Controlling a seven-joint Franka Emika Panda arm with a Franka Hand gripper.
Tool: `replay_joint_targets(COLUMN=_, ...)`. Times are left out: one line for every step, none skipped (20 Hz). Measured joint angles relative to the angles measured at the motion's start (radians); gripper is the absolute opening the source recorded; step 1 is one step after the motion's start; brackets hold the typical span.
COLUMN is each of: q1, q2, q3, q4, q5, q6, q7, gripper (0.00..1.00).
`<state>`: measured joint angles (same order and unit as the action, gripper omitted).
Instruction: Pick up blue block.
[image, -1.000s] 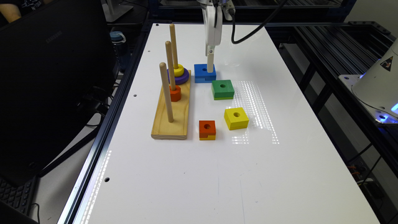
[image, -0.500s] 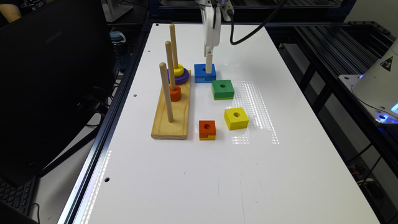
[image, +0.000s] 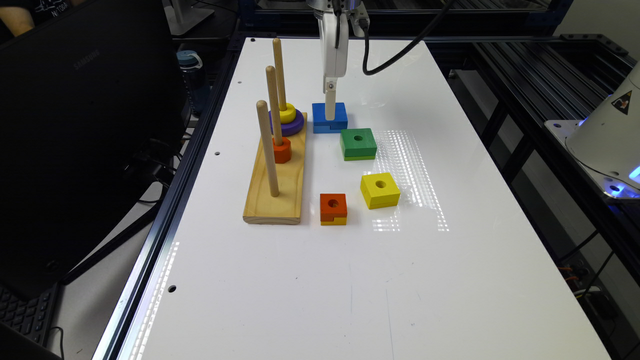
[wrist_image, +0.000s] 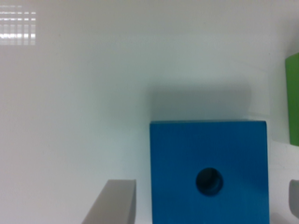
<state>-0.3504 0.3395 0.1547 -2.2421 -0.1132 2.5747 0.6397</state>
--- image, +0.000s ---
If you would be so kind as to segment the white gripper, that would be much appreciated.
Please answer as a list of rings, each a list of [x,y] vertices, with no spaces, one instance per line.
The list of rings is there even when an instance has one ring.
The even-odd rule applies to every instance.
[[[349,29],[356,37],[364,36],[370,23],[361,0],[314,0],[323,57],[325,119],[333,121],[336,113],[337,79],[346,74]]]

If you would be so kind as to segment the person's forearm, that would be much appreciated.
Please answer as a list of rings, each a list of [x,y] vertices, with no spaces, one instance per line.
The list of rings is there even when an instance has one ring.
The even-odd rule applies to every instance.
[[[2,7],[0,18],[14,37],[18,37],[35,28],[31,13],[25,8]]]

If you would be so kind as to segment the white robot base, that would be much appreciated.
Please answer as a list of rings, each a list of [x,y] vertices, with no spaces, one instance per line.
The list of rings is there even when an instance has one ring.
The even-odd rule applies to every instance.
[[[547,130],[606,199],[639,199],[639,68],[583,120],[549,120]]]

